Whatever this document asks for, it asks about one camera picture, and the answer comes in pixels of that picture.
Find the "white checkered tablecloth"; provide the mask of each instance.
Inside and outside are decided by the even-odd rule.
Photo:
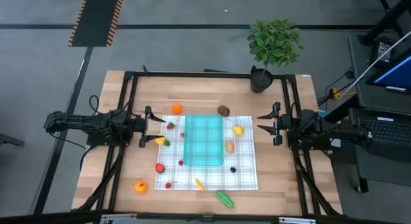
[[[199,190],[195,183],[197,178],[204,190],[258,190],[256,158],[254,151],[254,138],[252,134],[252,120],[250,116],[223,118],[223,154],[222,166],[186,166],[179,165],[184,154],[184,138],[180,134],[184,132],[184,116],[164,116],[167,121],[161,126],[161,134],[170,142],[170,146],[160,146],[158,163],[164,164],[166,170],[156,173],[155,189],[167,190],[166,183],[171,183],[170,189],[175,190]],[[172,122],[175,128],[168,130],[167,124]],[[237,136],[232,128],[241,126],[244,135]],[[234,153],[225,149],[225,142],[234,143]]]

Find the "teal tray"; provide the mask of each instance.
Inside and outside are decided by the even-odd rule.
[[[183,161],[187,166],[221,166],[223,154],[223,117],[186,115]]]

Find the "red strawberry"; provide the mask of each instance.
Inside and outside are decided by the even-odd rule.
[[[171,122],[169,122],[168,124],[167,124],[167,129],[173,129],[175,127],[175,125],[173,124],[173,123],[171,123]]]
[[[155,165],[155,171],[158,173],[163,173],[164,170],[166,170],[166,166],[164,166],[163,164],[157,163]]]

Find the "white cable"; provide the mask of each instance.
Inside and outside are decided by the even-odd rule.
[[[358,79],[357,79],[352,85],[350,85],[347,90],[345,90],[345,91],[342,93],[342,95],[337,99],[337,101],[339,101],[343,95],[345,95],[352,87],[354,87],[354,85],[356,85],[356,83],[358,83],[358,82],[361,80],[361,78],[369,71],[369,69],[371,69],[371,68],[378,62],[378,60],[381,60],[381,58],[383,58],[383,56],[385,56],[385,54],[387,54],[389,51],[391,51],[391,49],[393,49],[395,46],[397,46],[397,44],[399,44],[401,41],[403,41],[403,40],[404,40],[407,36],[409,36],[410,34],[411,34],[411,31],[408,32],[408,33],[407,33],[403,38],[401,38],[399,41],[397,41],[392,47],[390,47],[390,49],[386,50],[386,52],[384,52],[384,54],[382,54],[376,61],[374,61],[374,63],[372,63],[372,64],[367,68],[367,70],[365,70],[365,72],[363,72],[363,74],[361,74],[361,76],[358,77]]]

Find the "computer monitor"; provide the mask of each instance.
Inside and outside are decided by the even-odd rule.
[[[398,92],[411,91],[411,48],[405,51],[392,66],[370,78],[367,83]]]

